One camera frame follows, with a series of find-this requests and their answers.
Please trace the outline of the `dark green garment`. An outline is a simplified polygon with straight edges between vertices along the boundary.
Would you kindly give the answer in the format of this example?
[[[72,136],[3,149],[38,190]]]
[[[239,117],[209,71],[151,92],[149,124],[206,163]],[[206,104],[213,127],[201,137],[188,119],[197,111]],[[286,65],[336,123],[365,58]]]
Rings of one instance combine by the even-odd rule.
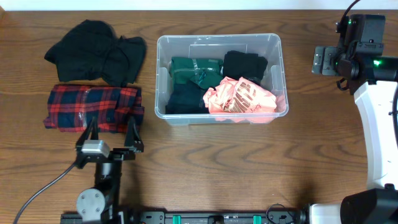
[[[222,68],[221,59],[172,57],[169,73],[174,84],[194,83],[207,90],[220,84]]]

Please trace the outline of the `dark navy garment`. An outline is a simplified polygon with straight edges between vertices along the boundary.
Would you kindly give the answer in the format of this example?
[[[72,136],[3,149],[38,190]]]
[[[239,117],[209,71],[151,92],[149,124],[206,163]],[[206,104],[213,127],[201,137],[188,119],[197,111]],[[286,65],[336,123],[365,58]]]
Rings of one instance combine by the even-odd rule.
[[[203,96],[206,93],[198,85],[192,82],[175,84],[167,105],[166,114],[208,114]]]

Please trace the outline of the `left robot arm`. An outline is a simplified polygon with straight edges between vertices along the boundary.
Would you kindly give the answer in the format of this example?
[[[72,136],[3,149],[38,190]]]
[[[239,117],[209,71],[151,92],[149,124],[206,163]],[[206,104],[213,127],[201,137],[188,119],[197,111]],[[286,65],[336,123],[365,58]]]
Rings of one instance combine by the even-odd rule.
[[[77,140],[74,166],[84,168],[96,164],[95,183],[92,188],[80,193],[76,209],[83,223],[129,223],[131,213],[119,206],[119,191],[123,161],[134,160],[144,151],[134,117],[127,123],[124,146],[111,149],[99,139],[98,122],[93,118]]]

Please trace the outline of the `black taped garment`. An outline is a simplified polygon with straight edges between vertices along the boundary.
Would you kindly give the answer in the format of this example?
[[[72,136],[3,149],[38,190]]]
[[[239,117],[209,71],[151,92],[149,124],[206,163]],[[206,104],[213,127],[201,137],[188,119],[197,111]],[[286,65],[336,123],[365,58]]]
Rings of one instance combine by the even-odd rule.
[[[235,50],[224,56],[223,76],[234,80],[241,77],[260,85],[266,71],[268,61],[258,54],[243,53]]]

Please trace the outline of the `pink shirt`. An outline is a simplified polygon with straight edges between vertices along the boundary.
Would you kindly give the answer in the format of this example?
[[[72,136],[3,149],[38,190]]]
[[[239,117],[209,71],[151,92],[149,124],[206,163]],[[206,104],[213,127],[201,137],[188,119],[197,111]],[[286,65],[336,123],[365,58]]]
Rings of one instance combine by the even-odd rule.
[[[209,113],[217,115],[216,121],[235,123],[268,123],[274,117],[265,114],[281,113],[287,108],[284,96],[275,96],[243,77],[225,77],[218,86],[207,90],[203,101]]]

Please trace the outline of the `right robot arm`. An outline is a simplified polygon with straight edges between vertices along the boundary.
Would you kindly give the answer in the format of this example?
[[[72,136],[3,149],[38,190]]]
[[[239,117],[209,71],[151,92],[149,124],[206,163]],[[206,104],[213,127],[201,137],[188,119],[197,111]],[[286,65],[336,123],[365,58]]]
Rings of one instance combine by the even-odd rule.
[[[397,58],[383,54],[386,18],[344,14],[335,47],[315,49],[312,72],[336,76],[354,97],[363,124],[368,175],[363,192],[309,206],[305,223],[397,223]]]

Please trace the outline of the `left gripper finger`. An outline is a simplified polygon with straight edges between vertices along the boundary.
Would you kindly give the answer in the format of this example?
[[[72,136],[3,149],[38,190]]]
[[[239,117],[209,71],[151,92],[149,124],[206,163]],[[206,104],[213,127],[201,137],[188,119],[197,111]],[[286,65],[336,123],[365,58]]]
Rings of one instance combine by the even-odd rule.
[[[86,140],[98,140],[98,122],[96,117],[93,117],[90,121],[88,127],[77,140],[75,147],[83,147]]]
[[[124,141],[124,147],[128,149],[143,149],[144,143],[141,140],[141,137],[138,132],[138,128],[136,126],[136,120],[133,116],[129,118],[127,124],[126,138]]]

